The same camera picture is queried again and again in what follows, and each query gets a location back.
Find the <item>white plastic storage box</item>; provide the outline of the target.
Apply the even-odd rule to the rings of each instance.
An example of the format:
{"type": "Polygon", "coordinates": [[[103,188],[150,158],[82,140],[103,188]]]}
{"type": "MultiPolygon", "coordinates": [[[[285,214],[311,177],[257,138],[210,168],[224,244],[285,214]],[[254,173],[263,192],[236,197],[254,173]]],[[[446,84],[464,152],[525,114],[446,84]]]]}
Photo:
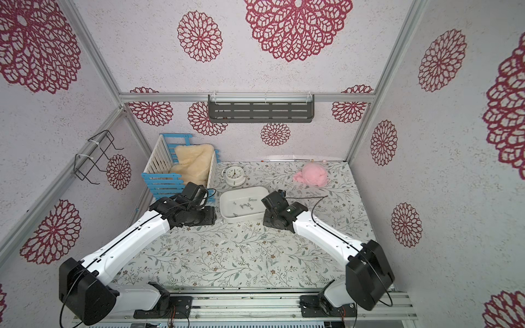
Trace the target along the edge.
{"type": "Polygon", "coordinates": [[[220,196],[220,214],[228,224],[262,222],[266,211],[262,199],[269,195],[265,187],[227,191],[220,196]]]}

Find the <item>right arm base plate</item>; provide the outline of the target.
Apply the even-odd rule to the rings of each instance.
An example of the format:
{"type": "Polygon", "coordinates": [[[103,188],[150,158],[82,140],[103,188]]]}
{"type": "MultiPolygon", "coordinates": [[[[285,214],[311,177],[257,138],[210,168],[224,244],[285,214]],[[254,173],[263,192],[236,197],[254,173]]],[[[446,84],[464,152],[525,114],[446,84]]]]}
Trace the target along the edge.
{"type": "Polygon", "coordinates": [[[299,309],[304,318],[355,318],[358,314],[355,303],[334,307],[318,295],[300,296],[299,309]]]}

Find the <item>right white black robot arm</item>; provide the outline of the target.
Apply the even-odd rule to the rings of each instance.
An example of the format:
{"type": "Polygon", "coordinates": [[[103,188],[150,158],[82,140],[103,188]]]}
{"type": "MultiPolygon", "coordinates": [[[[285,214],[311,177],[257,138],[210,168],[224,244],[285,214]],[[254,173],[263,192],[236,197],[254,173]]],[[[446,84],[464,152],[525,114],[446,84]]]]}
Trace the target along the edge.
{"type": "Polygon", "coordinates": [[[370,240],[352,239],[328,225],[304,205],[279,201],[265,202],[263,224],[288,230],[320,247],[345,270],[344,277],[334,280],[318,294],[320,308],[331,312],[355,303],[371,311],[395,281],[395,275],[382,246],[370,240]]]}

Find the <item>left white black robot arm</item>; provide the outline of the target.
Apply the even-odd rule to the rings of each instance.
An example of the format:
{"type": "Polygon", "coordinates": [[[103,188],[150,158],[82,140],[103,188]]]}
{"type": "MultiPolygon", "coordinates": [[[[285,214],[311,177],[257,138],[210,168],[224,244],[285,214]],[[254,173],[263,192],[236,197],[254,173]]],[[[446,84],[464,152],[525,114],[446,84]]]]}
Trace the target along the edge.
{"type": "Polygon", "coordinates": [[[59,268],[59,300],[85,326],[110,314],[134,312],[149,318],[168,318],[176,306],[160,284],[114,284],[119,271],[155,239],[175,228],[212,226],[214,206],[162,198],[132,226],[99,250],[80,260],[69,258],[59,268]]]}

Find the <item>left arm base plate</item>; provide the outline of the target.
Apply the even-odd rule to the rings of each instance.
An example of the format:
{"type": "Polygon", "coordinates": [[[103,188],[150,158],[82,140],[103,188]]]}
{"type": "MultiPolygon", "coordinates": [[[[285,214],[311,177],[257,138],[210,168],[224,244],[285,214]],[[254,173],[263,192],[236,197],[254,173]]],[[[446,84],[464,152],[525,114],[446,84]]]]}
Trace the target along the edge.
{"type": "Polygon", "coordinates": [[[161,296],[151,310],[136,310],[135,319],[189,318],[194,298],[190,296],[161,296]]]}

